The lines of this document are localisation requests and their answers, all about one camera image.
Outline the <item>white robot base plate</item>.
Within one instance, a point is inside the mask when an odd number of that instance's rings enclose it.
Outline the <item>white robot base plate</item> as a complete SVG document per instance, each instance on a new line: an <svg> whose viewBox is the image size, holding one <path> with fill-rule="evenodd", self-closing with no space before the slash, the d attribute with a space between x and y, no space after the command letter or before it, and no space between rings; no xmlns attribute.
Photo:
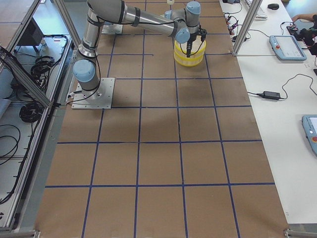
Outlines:
<svg viewBox="0 0 317 238"><path fill-rule="evenodd" d="M80 84L77 83L76 90L81 92L75 94L71 108L74 110L111 109L114 84L115 78L101 78L98 90L88 92L82 90Z"/></svg>

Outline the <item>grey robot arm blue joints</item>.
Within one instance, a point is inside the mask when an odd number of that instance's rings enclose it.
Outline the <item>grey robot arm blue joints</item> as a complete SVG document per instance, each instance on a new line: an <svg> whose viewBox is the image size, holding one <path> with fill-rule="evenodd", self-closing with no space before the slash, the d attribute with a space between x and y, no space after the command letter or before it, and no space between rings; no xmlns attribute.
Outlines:
<svg viewBox="0 0 317 238"><path fill-rule="evenodd" d="M89 0L86 29L78 48L79 58L73 72L82 90L96 91L100 81L96 75L97 48L105 23L130 25L165 34L184 44L199 24L201 5L191 1L182 9L169 10L164 16L127 5L122 0Z"/></svg>

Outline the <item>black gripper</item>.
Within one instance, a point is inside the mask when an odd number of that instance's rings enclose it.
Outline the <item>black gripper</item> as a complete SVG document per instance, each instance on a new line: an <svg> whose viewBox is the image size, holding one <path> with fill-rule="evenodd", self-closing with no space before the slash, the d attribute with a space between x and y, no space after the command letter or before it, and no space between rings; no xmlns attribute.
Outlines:
<svg viewBox="0 0 317 238"><path fill-rule="evenodd" d="M207 30L202 28L201 26L198 26L196 31L194 33L190 34L190 39L187 42L186 46L186 57L189 58L191 56L191 50L192 50L192 42L197 39L197 36L200 36L201 42L203 42L206 39Z"/></svg>

